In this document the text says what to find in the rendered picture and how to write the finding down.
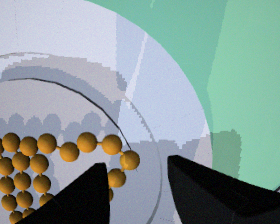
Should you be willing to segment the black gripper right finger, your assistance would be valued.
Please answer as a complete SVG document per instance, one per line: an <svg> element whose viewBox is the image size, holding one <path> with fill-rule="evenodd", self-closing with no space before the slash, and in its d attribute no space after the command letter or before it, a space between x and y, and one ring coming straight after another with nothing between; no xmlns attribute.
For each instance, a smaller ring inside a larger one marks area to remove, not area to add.
<svg viewBox="0 0 280 224"><path fill-rule="evenodd" d="M183 224L280 224L280 193L167 157L173 202Z"/></svg>

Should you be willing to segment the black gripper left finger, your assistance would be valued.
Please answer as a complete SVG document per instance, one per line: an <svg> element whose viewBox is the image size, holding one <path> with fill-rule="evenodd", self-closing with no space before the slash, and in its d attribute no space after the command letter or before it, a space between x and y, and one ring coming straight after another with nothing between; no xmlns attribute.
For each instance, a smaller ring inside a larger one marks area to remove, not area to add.
<svg viewBox="0 0 280 224"><path fill-rule="evenodd" d="M109 224L109 180L104 163L91 165L62 192L15 224Z"/></svg>

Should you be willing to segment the pale grey round board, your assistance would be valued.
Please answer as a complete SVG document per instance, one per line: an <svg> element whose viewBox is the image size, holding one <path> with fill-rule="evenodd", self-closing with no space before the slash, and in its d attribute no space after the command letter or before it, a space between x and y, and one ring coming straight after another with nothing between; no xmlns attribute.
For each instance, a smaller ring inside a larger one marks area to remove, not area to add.
<svg viewBox="0 0 280 224"><path fill-rule="evenodd" d="M168 180L167 157L212 167L212 140L199 96L180 65L147 32L108 8L85 0L0 0L0 139L44 133L56 147L89 132L101 143L116 135L121 152L140 165L112 186L109 224L183 224ZM100 145L67 163L60 149L44 176L54 196L120 156Z"/></svg>

